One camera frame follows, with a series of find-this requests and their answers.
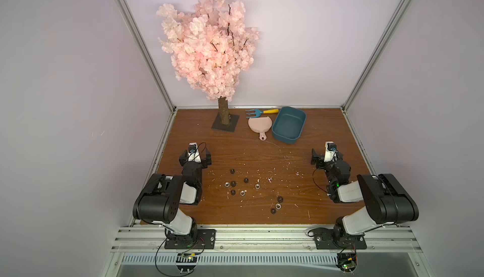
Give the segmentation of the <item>teal plastic storage box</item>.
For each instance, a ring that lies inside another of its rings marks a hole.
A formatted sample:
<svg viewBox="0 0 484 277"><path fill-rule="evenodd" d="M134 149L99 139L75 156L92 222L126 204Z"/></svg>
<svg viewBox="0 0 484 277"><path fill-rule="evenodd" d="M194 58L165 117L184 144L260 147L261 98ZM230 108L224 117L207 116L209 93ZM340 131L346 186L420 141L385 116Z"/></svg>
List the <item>teal plastic storage box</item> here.
<svg viewBox="0 0 484 277"><path fill-rule="evenodd" d="M300 138L306 122L306 113L293 107L282 107L272 125L273 137L293 145Z"/></svg>

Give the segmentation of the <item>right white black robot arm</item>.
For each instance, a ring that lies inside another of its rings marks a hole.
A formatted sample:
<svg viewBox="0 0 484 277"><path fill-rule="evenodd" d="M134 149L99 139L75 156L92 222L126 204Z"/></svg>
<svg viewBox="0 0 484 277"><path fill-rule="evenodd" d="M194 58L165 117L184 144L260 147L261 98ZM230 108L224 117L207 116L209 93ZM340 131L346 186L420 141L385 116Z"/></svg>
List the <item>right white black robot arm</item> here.
<svg viewBox="0 0 484 277"><path fill-rule="evenodd" d="M334 203L364 203L360 210L338 218L333 229L321 229L317 240L345 247L362 242L368 231L418 219L416 202L393 174L359 174L351 182L351 166L334 142L325 145L322 155L312 149L311 165L324 171L328 184L323 191Z"/></svg>

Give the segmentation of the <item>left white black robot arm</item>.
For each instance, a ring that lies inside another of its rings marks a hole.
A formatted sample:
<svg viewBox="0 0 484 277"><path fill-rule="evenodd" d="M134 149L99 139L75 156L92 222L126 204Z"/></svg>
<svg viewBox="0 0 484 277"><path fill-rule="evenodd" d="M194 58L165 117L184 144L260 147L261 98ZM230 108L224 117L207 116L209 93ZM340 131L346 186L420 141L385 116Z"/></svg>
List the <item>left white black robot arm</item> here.
<svg viewBox="0 0 484 277"><path fill-rule="evenodd" d="M170 240L189 244L198 240L197 223L184 214L180 205L198 205L202 197L202 172L212 164L211 154L196 143L179 157L181 174L153 174L134 202L132 214L136 220L165 227Z"/></svg>

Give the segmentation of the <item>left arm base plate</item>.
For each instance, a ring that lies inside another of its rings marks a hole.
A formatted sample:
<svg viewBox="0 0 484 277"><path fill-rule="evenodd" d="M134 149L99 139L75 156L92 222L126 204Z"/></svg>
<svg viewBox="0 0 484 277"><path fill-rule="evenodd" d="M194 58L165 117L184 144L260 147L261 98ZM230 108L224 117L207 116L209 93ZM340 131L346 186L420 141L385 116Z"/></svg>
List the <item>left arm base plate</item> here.
<svg viewBox="0 0 484 277"><path fill-rule="evenodd" d="M188 235L175 235L166 231L165 249L214 249L216 241L215 229L201 229L191 231Z"/></svg>

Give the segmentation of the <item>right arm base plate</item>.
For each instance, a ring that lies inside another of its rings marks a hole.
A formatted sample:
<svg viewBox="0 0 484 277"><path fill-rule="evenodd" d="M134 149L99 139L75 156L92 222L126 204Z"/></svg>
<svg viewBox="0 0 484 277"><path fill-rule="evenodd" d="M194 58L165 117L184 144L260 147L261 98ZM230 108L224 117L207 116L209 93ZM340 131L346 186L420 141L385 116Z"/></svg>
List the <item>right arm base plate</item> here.
<svg viewBox="0 0 484 277"><path fill-rule="evenodd" d="M364 250L368 248L362 235L349 235L339 229L316 228L310 230L308 234L313 238L317 249Z"/></svg>

